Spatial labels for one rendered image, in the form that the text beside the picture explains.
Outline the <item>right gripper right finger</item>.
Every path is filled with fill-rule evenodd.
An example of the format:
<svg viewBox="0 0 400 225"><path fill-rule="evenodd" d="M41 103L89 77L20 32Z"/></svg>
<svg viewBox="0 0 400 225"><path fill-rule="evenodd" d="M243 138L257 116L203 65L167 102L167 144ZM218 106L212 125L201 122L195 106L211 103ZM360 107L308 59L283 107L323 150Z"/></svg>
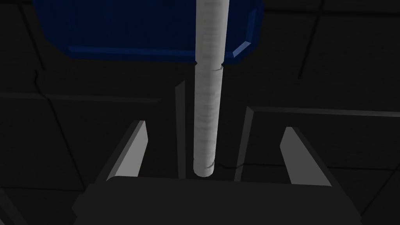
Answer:
<svg viewBox="0 0 400 225"><path fill-rule="evenodd" d="M291 184L340 187L299 128L285 128L280 150Z"/></svg>

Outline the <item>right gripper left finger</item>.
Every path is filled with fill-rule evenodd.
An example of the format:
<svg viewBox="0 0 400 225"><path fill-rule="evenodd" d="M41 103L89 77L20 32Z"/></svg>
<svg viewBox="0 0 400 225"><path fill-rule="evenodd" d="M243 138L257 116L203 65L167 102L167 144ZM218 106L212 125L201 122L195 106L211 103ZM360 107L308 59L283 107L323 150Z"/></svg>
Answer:
<svg viewBox="0 0 400 225"><path fill-rule="evenodd" d="M115 176L137 177L148 144L146 123L134 120L99 173L96 183Z"/></svg>

